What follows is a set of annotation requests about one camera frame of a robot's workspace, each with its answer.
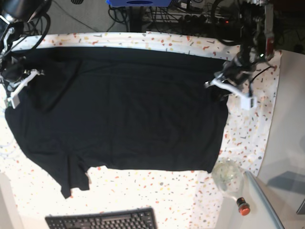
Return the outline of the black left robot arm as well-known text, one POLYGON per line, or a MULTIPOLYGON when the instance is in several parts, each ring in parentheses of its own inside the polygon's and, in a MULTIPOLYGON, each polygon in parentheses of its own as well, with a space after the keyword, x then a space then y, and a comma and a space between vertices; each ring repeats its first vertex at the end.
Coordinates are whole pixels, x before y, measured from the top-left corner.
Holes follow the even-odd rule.
POLYGON ((216 86, 240 98, 240 107, 250 110, 257 106, 252 83, 257 65, 269 64, 274 57, 274 6, 268 0, 237 1, 238 22, 241 24, 240 40, 227 42, 217 32, 216 8, 214 1, 210 11, 212 29, 216 39, 225 46, 239 46, 240 50, 230 61, 223 63, 221 71, 205 87, 216 86))

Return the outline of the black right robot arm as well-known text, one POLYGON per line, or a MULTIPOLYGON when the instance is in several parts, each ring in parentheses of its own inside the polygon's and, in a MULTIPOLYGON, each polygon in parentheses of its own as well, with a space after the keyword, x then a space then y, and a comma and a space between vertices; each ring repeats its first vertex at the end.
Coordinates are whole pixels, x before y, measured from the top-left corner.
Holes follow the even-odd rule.
POLYGON ((51 6, 50 0, 2 0, 0 2, 0 83, 6 92, 5 105, 16 108, 20 104, 19 93, 43 70, 24 68, 26 55, 35 50, 47 35, 51 19, 47 14, 51 6), (33 33, 25 31, 24 26, 34 19, 46 20, 46 27, 40 38, 27 51, 14 53, 13 49, 25 41, 33 33))

